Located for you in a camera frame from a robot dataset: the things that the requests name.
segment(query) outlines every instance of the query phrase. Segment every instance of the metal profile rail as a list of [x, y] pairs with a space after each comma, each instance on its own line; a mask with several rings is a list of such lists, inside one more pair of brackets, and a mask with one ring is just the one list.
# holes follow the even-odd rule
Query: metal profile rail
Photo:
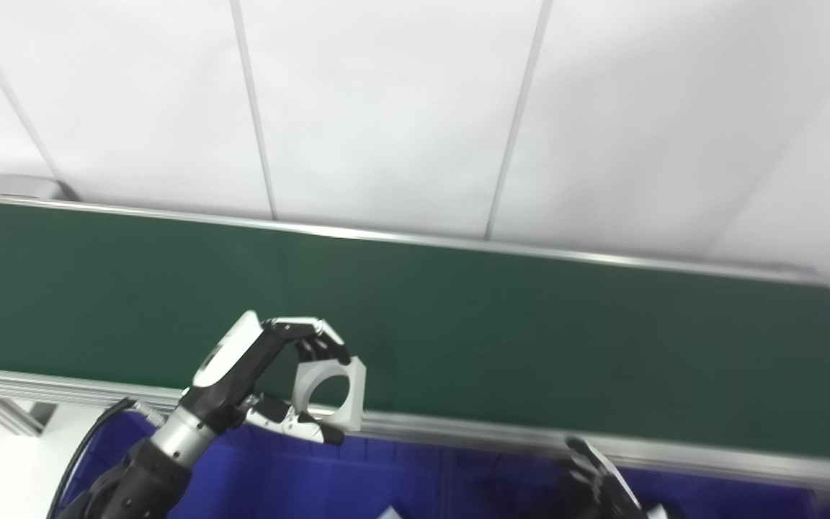
[[[108, 407], [121, 398], [130, 397], [168, 413], [180, 396], [180, 390], [170, 388], [0, 371], [0, 399], [23, 398], [50, 404]], [[311, 412], [321, 416], [331, 410], [313, 407]], [[830, 490], [830, 460], [790, 454], [379, 411], [365, 411], [362, 430], [355, 434], [384, 440], [560, 457], [566, 454], [563, 439], [569, 433], [590, 440], [618, 466], [775, 481]]]

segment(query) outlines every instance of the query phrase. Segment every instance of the panel seam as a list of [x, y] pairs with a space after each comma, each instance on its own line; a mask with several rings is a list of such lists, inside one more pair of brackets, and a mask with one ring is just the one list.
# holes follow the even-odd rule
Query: panel seam
[[37, 148], [37, 152], [39, 152], [40, 157], [43, 158], [43, 161], [50, 169], [50, 174], [53, 175], [53, 178], [55, 178], [57, 182], [65, 183], [63, 181], [63, 173], [60, 171], [60, 168], [56, 166], [56, 161], [53, 160], [53, 157], [50, 155], [49, 150], [47, 150], [46, 145], [43, 144], [43, 139], [40, 138], [37, 128], [34, 128], [33, 123], [30, 122], [30, 116], [27, 115], [26, 109], [24, 109], [24, 106], [21, 105], [19, 98], [17, 98], [17, 93], [14, 92], [11, 83], [9, 83], [9, 80], [6, 78], [6, 75], [4, 75], [4, 70], [1, 67], [0, 89], [2, 89], [2, 93], [6, 96], [6, 100], [9, 102], [9, 105], [11, 105], [14, 115], [16, 115], [17, 119], [21, 122], [22, 127], [24, 127], [27, 135], [34, 144], [34, 147]]
[[236, 44], [239, 47], [239, 58], [243, 66], [245, 89], [248, 93], [248, 105], [251, 110], [251, 125], [254, 127], [258, 157], [261, 160], [261, 174], [264, 177], [264, 190], [267, 191], [267, 205], [271, 209], [271, 220], [276, 221], [277, 205], [274, 203], [274, 184], [271, 181], [271, 170], [267, 164], [267, 149], [264, 147], [264, 133], [261, 130], [261, 115], [258, 111], [258, 95], [254, 89], [254, 73], [251, 72], [251, 57], [248, 52], [248, 40], [245, 38], [245, 23], [240, 0], [230, 0], [230, 8], [233, 10]]
[[774, 155], [773, 159], [768, 162], [767, 168], [765, 168], [761, 174], [758, 174], [758, 177], [755, 178], [754, 182], [752, 182], [750, 190], [748, 190], [745, 196], [741, 198], [738, 202], [738, 206], [735, 207], [735, 210], [732, 211], [731, 214], [729, 214], [728, 219], [719, 229], [719, 232], [710, 240], [709, 245], [702, 253], [702, 257], [712, 257], [714, 255], [717, 247], [719, 247], [719, 244], [728, 235], [732, 226], [734, 226], [735, 222], [738, 220], [738, 217], [741, 216], [741, 214], [751, 205], [751, 201], [758, 196], [761, 189], [768, 182], [770, 182], [772, 177], [774, 177], [775, 171], [777, 171], [777, 168], [783, 164], [784, 160], [786, 160], [786, 157], [790, 153], [790, 150], [793, 148], [794, 144], [796, 144], [798, 139], [800, 139], [800, 136], [803, 135], [806, 128], [810, 127], [811, 121], [813, 121], [817, 115], [821, 114], [821, 112], [826, 109], [828, 102], [830, 102], [830, 83], [823, 90], [823, 93], [821, 93], [821, 97], [811, 103], [811, 107], [806, 112], [805, 116], [803, 116], [803, 120], [796, 125], [796, 128], [793, 128], [793, 132], [790, 133], [790, 137], [786, 139], [783, 147], [780, 148], [780, 151], [778, 151], [777, 154]]
[[491, 197], [491, 207], [488, 210], [488, 220], [483, 237], [485, 241], [491, 240], [491, 233], [493, 233], [495, 226], [495, 218], [498, 216], [501, 192], [504, 191], [504, 181], [507, 179], [508, 170], [511, 167], [511, 157], [514, 154], [514, 144], [517, 142], [517, 132], [520, 129], [521, 118], [524, 116], [527, 96], [530, 95], [530, 85], [533, 82], [533, 75], [537, 69], [537, 59], [540, 57], [540, 49], [543, 48], [543, 35], [550, 21], [551, 10], [553, 10], [553, 0], [543, 0], [540, 4], [540, 16], [537, 17], [537, 27], [534, 29], [533, 41], [530, 43], [530, 52], [527, 55], [527, 65], [524, 68], [524, 78], [521, 80], [520, 91], [518, 91], [517, 104], [514, 106], [511, 128], [508, 130], [508, 141], [504, 145], [504, 155], [501, 157], [501, 166], [498, 170], [498, 178], [495, 181], [495, 191], [493, 197]]

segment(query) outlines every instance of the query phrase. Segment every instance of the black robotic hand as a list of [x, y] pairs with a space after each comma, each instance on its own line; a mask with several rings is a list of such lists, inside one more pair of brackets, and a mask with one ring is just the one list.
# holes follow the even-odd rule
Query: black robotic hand
[[570, 457], [560, 460], [561, 519], [668, 519], [662, 506], [646, 512], [617, 467], [587, 441], [566, 438]]
[[[118, 466], [79, 494], [60, 519], [162, 519], [177, 505], [191, 469], [217, 436], [237, 427], [247, 414], [283, 420], [290, 405], [254, 396], [254, 384], [287, 345], [296, 345], [300, 362], [336, 359], [348, 365], [342, 338], [316, 318], [277, 318], [259, 322], [245, 312], [207, 356], [168, 420], [139, 441]], [[293, 416], [304, 438], [341, 443], [343, 433], [306, 413]]]

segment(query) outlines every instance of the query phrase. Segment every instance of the blue bin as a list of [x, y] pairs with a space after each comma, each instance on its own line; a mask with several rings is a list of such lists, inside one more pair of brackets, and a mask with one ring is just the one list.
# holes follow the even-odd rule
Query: blue bin
[[[62, 498], [82, 489], [151, 434], [120, 414], [92, 439]], [[643, 502], [671, 503], [687, 519], [830, 519], [813, 493], [705, 476], [623, 470]], [[201, 458], [171, 519], [375, 519], [393, 506], [405, 519], [511, 519], [558, 498], [550, 460], [348, 437], [319, 445], [240, 427]]]

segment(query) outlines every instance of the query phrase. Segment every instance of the green conveyor belt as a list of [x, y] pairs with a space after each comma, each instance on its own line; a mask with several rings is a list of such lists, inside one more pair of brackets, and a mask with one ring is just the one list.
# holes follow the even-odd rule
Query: green conveyor belt
[[0, 204], [0, 369], [184, 387], [245, 309], [326, 318], [372, 410], [830, 458], [821, 286]]

